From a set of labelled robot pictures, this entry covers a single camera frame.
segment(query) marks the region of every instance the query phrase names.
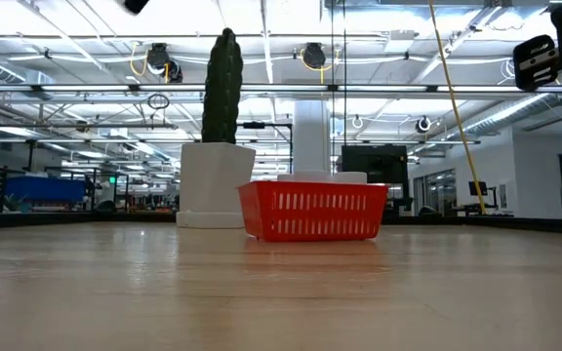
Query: ceiling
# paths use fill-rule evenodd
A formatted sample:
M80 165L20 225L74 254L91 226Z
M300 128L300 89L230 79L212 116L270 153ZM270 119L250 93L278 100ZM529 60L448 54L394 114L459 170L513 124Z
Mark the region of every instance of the ceiling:
M327 5L331 1L320 0L152 0L134 17L111 0L37 0L35 5L43 17L40 18L18 0L0 0L0 63L15 71L43 72L57 84L135 84L136 81L158 84L163 83L161 77L148 70L137 75L131 66L142 71L144 52L150 44L167 43L172 58L181 66L184 84L202 84L216 36L224 27L230 27L242 47L245 84L446 84L441 64L428 68L438 46L423 2L408 7L379 6L380 1L371 0L346 2L344 20L341 1L332 9ZM536 35L556 37L549 15L544 12L547 2L512 3L514 7L492 14L467 35L465 31L470 23L478 20L483 1L437 1L441 6L437 7L436 16L444 45L458 41L462 33L465 35L448 56L453 84L511 86L514 83L509 59L513 48ZM63 39L63 33L74 43ZM301 62L301 49L308 42L321 43L328 56L327 64L333 64L333 69L324 72L322 77L320 72L306 69ZM46 53L52 58L45 58ZM102 68L92 60L99 62ZM72 129L59 129L57 124L108 120L111 124L152 122L179 127L129 128L129 137L200 137L203 105L198 93L171 94L181 102L172 103L161 111L149 108L145 103L147 95L140 99L132 95L125 97L122 93L93 97L103 102L77 101L62 108L62 103L20 94L0 94L0 103L31 116L38 116L39 102L44 104L43 117L53 114L49 123L55 125L49 132L59 132L60 136L103 137L97 130L79 134ZM59 94L57 98L81 99L74 94ZM105 103L110 98L129 99L130 102ZM244 97L240 103L239 122L291 123L297 98L305 97L292 94ZM343 130L342 96L310 98L325 100L329 112L337 118L336 127L341 126ZM500 101L477 97L457 99L457 105L463 119L467 119ZM140 107L135 107L134 102L139 102ZM424 136L415 131L415 122L422 116L443 122L439 126L434 124L433 128L437 129L434 133L454 127L452 104L446 95L417 98L400 94L396 98L383 98L380 94L368 93L349 97L345 105L348 138L422 139ZM352 122L357 117L363 121L361 128L353 127ZM237 137L278 140L278 143L256 147L261 154L289 153L282 131L241 129ZM180 158L178 143L153 146L174 160Z

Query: wooden floor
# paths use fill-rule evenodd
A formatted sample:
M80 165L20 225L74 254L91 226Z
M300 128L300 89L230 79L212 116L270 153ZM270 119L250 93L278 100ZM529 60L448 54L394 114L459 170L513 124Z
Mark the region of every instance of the wooden floor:
M0 350L562 350L562 235L0 229Z

